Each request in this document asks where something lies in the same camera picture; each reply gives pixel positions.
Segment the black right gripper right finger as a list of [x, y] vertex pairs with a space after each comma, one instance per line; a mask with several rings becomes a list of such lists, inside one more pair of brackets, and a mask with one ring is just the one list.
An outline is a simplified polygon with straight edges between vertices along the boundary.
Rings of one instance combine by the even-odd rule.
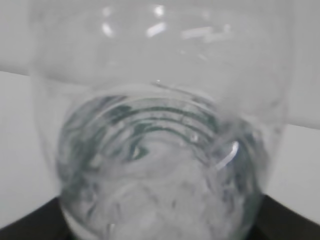
[[266, 195], [252, 228], [253, 240], [318, 240], [320, 225]]

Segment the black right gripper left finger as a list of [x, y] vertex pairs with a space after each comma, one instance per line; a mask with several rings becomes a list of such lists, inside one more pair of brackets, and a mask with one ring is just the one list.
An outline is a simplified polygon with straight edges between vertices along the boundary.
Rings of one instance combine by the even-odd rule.
[[58, 198], [0, 229], [2, 240], [74, 240]]

